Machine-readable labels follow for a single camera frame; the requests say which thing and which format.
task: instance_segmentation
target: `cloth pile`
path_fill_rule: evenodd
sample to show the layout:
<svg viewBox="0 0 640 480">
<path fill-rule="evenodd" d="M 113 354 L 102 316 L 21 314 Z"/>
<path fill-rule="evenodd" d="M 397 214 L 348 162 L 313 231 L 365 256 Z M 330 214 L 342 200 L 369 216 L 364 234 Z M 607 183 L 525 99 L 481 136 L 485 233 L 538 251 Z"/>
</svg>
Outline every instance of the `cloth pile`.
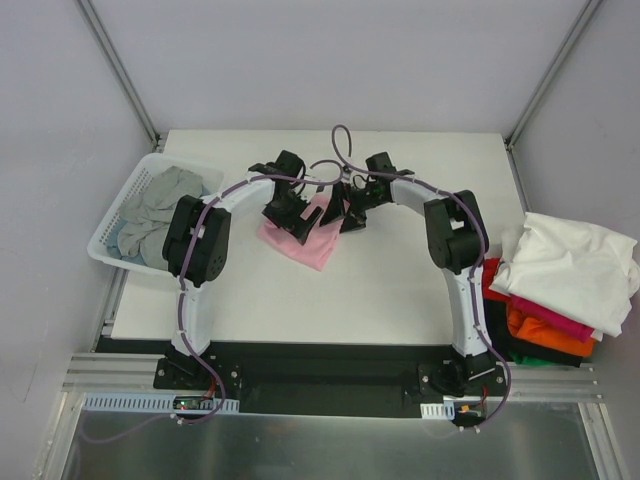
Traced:
<svg viewBox="0 0 640 480">
<path fill-rule="evenodd" d="M 640 285 L 637 241 L 597 225 L 527 213 L 487 259 L 487 328 L 522 363 L 579 366 L 603 334 L 617 337 Z"/>
<path fill-rule="evenodd" d="M 107 239 L 107 251 L 115 258 L 167 270 L 162 246 L 178 200 L 204 193 L 200 175 L 179 167 L 165 170 L 144 192 L 122 204 L 120 221 Z"/>
</svg>

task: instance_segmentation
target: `stack of folded clothes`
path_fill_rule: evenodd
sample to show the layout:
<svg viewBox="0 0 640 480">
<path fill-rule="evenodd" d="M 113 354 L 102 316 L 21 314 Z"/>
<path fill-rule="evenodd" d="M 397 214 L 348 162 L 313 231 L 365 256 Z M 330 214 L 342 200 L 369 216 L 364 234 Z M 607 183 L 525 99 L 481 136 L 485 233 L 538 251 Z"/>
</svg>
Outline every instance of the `stack of folded clothes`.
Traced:
<svg viewBox="0 0 640 480">
<path fill-rule="evenodd" d="M 604 227 L 527 213 L 487 259 L 483 294 L 496 348 L 516 362 L 580 366 L 617 337 L 638 290 L 636 240 Z"/>
</svg>

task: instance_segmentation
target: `red cloth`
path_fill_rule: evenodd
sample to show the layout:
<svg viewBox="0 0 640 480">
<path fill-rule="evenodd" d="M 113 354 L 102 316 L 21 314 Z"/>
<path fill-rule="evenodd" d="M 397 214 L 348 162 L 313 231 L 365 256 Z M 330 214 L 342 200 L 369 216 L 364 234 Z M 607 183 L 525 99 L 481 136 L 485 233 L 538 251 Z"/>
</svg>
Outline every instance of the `red cloth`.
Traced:
<svg viewBox="0 0 640 480">
<path fill-rule="evenodd" d="M 496 276 L 496 272 L 498 271 L 500 259 L 485 258 L 483 265 L 484 269 L 482 270 L 482 296 L 486 300 L 494 300 L 496 302 L 507 303 L 509 301 L 509 297 L 489 289 L 489 286 L 493 283 L 493 278 Z"/>
<path fill-rule="evenodd" d="M 542 307 L 537 303 L 533 303 L 526 298 L 511 296 L 513 306 L 523 313 L 536 317 L 547 322 L 552 327 L 566 333 L 567 335 L 585 343 L 591 338 L 593 328 L 582 325 L 570 318 L 556 313 L 548 308 Z"/>
</svg>

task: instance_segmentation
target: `green cloth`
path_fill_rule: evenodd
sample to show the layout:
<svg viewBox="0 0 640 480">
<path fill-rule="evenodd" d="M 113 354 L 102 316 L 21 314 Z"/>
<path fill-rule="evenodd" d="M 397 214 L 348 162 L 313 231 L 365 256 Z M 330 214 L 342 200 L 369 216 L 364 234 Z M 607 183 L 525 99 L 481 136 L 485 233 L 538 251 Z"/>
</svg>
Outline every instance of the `green cloth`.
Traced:
<svg viewBox="0 0 640 480">
<path fill-rule="evenodd" d="M 546 360 L 540 360 L 534 357 L 525 357 L 516 352 L 509 352 L 509 355 L 513 361 L 518 365 L 528 365 L 530 367 L 543 367 L 545 365 L 555 365 L 553 362 L 547 362 Z"/>
</svg>

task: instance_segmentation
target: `magenta cloth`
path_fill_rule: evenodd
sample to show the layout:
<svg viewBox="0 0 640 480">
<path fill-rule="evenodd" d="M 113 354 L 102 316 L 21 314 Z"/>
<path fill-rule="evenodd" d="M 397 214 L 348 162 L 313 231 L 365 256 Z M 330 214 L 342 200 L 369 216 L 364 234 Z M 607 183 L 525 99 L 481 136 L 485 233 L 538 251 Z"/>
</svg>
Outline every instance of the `magenta cloth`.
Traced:
<svg viewBox="0 0 640 480">
<path fill-rule="evenodd" d="M 326 211 L 329 197 L 317 194 L 309 203 L 310 205 L 302 213 L 302 218 L 307 218 L 316 207 L 322 207 Z M 257 235 L 283 255 L 321 272 L 336 246 L 341 226 L 342 220 L 324 227 L 320 226 L 320 220 L 318 220 L 309 232 L 304 245 L 300 245 L 290 233 L 276 227 L 269 220 L 262 224 Z"/>
<path fill-rule="evenodd" d="M 593 328 L 582 325 L 581 323 L 571 320 L 559 313 L 542 307 L 537 303 L 533 303 L 526 298 L 517 297 L 511 295 L 511 302 L 514 307 L 527 315 L 531 315 L 539 320 L 547 322 L 552 327 L 572 336 L 573 338 L 580 340 L 581 342 L 587 342 L 593 334 Z"/>
</svg>

